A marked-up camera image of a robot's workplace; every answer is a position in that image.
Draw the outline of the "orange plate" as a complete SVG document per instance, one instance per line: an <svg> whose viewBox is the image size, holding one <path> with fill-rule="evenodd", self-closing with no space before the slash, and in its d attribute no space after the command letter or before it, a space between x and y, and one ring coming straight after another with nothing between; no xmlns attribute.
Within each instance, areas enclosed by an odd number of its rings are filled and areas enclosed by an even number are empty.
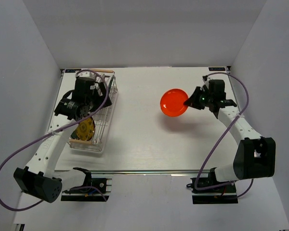
<svg viewBox="0 0 289 231"><path fill-rule="evenodd" d="M160 108L163 114L169 117L178 117L186 112L184 102L188 95L182 89L171 89L163 94L160 100Z"/></svg>

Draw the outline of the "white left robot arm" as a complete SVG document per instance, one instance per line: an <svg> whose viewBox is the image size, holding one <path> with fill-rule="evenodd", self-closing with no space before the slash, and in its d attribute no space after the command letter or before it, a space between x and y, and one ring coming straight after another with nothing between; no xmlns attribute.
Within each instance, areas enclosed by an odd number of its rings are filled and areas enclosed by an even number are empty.
<svg viewBox="0 0 289 231"><path fill-rule="evenodd" d="M76 76L74 89L65 93L58 102L49 132L42 138L36 153L24 168L17 168L13 174L22 192L52 203L61 192L73 189L87 192L91 189L88 170L74 167L55 176L55 167L79 123L104 108L108 95L109 87L104 76Z"/></svg>

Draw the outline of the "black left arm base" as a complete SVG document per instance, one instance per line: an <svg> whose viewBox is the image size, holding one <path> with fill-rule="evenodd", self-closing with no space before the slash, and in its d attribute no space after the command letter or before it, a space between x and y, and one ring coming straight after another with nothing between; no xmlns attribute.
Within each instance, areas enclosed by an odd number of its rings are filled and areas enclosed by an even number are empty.
<svg viewBox="0 0 289 231"><path fill-rule="evenodd" d="M92 174L89 170L75 167L59 174L62 180L61 201L63 202L107 202L112 179Z"/></svg>

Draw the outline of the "yellow patterned plate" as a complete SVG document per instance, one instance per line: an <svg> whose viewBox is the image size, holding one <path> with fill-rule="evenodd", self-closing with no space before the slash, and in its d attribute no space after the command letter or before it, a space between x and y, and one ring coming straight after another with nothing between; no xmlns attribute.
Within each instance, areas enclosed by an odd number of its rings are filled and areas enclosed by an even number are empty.
<svg viewBox="0 0 289 231"><path fill-rule="evenodd" d="M89 141L93 138L95 132L95 123L94 120L90 117L81 123L74 131L75 139L82 141Z"/></svg>

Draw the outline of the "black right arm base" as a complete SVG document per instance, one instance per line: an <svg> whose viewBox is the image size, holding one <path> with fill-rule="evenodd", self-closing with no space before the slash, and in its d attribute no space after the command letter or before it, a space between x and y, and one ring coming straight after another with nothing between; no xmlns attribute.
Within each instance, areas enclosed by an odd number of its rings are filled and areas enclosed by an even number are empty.
<svg viewBox="0 0 289 231"><path fill-rule="evenodd" d="M194 205L222 205L237 204L238 198L234 184L228 184L212 189L197 190L195 188L196 177L190 179L186 188L191 191Z"/></svg>

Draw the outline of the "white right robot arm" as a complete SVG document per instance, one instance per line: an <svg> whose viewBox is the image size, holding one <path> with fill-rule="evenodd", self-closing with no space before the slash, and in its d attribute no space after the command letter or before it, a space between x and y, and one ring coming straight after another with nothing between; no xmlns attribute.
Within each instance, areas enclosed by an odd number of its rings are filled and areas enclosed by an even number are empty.
<svg viewBox="0 0 289 231"><path fill-rule="evenodd" d="M196 191L212 190L219 192L226 185L238 180L268 178L275 173L276 142L258 133L242 116L237 104L226 98L225 82L204 78L204 85L196 87L185 105L203 110L208 108L214 116L226 126L218 139L219 144L227 133L237 143L237 151L232 163L210 169L204 183L200 175L195 179Z"/></svg>

